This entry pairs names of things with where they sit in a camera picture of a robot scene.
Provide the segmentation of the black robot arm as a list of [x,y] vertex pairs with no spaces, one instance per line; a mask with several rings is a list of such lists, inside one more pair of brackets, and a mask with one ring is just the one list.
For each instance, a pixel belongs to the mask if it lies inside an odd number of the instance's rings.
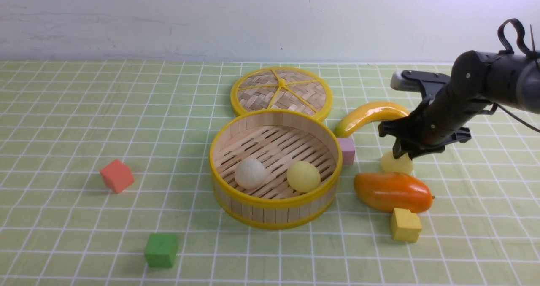
[[492,115],[504,106],[538,114],[539,84],[538,58],[474,50],[459,55],[449,76],[397,71],[391,88],[419,92],[422,100],[407,117],[381,122],[378,133],[396,139],[396,159],[442,153],[449,144],[471,139],[465,124],[476,115]]

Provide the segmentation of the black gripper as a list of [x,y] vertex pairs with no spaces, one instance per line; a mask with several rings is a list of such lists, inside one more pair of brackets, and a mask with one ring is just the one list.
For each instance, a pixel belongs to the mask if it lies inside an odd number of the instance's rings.
[[464,127],[471,117],[464,113],[465,107],[465,102],[445,97],[435,97],[431,102],[424,99],[407,117],[381,122],[378,134],[395,138],[394,159],[440,154],[449,144],[471,139],[469,128]]

